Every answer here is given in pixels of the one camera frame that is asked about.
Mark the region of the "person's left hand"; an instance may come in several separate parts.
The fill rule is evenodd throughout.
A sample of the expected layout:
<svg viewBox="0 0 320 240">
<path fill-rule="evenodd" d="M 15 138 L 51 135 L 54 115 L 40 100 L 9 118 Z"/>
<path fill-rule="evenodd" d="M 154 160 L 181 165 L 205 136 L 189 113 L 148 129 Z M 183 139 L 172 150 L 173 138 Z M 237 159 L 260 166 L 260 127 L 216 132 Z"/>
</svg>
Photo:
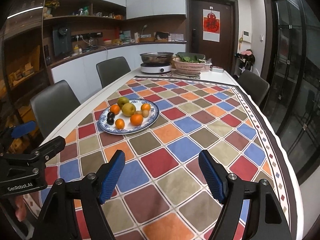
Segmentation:
<svg viewBox="0 0 320 240">
<path fill-rule="evenodd" d="M 12 199 L 12 205 L 15 208 L 15 215 L 18 219 L 19 222 L 22 222 L 25 220 L 27 216 L 27 208 L 24 203 L 24 198 L 23 196 L 15 196 Z"/>
</svg>

